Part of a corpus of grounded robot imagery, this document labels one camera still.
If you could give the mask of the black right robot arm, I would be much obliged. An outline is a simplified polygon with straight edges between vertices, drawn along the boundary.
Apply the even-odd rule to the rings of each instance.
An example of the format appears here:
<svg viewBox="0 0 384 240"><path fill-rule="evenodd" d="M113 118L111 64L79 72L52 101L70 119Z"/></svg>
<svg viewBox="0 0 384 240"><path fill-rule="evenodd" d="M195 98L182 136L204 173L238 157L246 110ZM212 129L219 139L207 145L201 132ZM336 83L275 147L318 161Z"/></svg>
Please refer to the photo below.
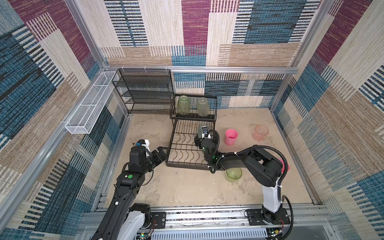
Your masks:
<svg viewBox="0 0 384 240"><path fill-rule="evenodd" d="M263 225L290 224L291 220L283 201L282 182L289 165L285 156L270 146L253 145L240 152L222 153L219 151L220 138L216 131L195 136L195 145L203 151L204 159L212 174L232 168L246 168L262 185L263 205L257 212L249 212L250 219L261 218Z"/></svg>

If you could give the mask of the pale frosted green cup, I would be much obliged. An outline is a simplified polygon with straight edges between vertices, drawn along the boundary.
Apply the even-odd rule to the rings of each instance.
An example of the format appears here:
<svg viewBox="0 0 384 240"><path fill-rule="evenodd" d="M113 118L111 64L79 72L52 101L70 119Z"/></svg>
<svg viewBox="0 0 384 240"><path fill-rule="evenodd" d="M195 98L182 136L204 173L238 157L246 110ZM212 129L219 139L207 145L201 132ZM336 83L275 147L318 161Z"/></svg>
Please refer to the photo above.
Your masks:
<svg viewBox="0 0 384 240"><path fill-rule="evenodd" d="M201 97L198 99L197 112L200 117L206 117L210 113L210 104L207 98Z"/></svg>

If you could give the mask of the clear pink cup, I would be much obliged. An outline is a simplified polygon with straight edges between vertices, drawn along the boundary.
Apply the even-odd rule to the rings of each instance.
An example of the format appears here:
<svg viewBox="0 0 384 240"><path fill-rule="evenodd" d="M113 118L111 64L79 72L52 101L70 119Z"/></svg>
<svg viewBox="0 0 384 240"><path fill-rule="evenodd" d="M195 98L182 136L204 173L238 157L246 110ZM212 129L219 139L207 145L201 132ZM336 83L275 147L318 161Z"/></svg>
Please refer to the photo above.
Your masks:
<svg viewBox="0 0 384 240"><path fill-rule="evenodd" d="M263 141L269 134L269 129L264 125L257 125L253 133L253 139L256 141Z"/></svg>

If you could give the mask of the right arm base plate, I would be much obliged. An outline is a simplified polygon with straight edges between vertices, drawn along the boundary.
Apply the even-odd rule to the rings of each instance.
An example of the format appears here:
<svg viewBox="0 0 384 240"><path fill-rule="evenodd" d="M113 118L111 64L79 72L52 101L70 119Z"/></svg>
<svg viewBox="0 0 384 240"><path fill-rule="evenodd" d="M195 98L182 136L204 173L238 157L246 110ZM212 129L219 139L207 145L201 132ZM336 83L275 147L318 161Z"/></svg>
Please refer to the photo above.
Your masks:
<svg viewBox="0 0 384 240"><path fill-rule="evenodd" d="M245 217L250 226L290 225L291 219L284 208L276 213L264 209L249 209L245 211Z"/></svg>

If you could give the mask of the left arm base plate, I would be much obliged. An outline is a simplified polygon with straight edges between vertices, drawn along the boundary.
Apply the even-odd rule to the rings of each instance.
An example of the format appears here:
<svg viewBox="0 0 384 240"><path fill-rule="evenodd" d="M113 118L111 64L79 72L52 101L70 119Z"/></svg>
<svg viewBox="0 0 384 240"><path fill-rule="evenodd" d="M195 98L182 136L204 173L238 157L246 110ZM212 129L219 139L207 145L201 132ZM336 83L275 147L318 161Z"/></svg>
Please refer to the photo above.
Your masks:
<svg viewBox="0 0 384 240"><path fill-rule="evenodd" d="M143 226L144 230L165 229L167 220L166 212L152 212L150 222Z"/></svg>

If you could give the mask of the opaque pink cup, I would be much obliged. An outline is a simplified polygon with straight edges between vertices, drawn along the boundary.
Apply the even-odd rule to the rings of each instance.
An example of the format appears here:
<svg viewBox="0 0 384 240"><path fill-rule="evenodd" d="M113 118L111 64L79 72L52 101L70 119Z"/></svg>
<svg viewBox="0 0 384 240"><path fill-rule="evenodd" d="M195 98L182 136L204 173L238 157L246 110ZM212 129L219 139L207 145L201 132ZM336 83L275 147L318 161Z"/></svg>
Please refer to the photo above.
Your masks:
<svg viewBox="0 0 384 240"><path fill-rule="evenodd" d="M233 146L236 143L239 134L235 129L227 129L225 131L225 145Z"/></svg>

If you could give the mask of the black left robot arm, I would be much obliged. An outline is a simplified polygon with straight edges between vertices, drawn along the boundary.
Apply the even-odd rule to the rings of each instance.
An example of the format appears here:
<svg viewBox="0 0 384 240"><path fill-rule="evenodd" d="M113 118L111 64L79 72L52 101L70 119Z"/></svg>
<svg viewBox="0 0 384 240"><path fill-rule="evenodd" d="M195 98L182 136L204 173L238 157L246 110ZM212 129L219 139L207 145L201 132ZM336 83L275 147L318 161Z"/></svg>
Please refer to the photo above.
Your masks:
<svg viewBox="0 0 384 240"><path fill-rule="evenodd" d="M134 240L142 227L151 224L150 206L135 204L145 175L167 159L168 149L158 147L150 152L145 146L131 148L130 160L117 178L113 200L93 240Z"/></svg>

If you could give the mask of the teal frosted cup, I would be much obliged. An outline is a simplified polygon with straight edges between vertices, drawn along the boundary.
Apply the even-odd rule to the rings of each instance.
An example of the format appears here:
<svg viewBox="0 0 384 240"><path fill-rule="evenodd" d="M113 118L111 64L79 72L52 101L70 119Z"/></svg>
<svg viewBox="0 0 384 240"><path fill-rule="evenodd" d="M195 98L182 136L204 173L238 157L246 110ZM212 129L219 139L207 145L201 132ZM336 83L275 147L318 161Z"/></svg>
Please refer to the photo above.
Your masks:
<svg viewBox="0 0 384 240"><path fill-rule="evenodd" d="M198 134L199 135L202 135L202 134L206 135L208 132L209 132L208 125L206 125L206 124L199 125L199 127L198 127Z"/></svg>

